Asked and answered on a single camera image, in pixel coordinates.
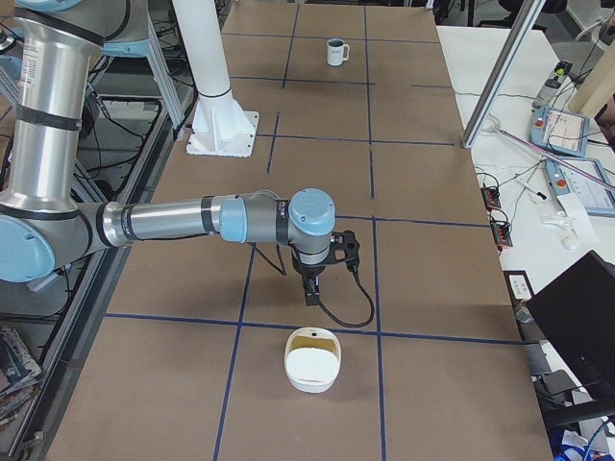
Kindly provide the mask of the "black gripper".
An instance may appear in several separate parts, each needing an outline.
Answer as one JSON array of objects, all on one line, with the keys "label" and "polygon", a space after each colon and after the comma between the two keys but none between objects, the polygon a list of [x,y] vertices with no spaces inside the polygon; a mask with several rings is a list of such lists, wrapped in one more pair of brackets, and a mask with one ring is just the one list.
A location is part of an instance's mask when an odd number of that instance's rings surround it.
[{"label": "black gripper", "polygon": [[306,305],[320,304],[319,276],[329,264],[330,261],[327,258],[316,264],[306,264],[298,256],[292,257],[293,268],[303,280]]}]

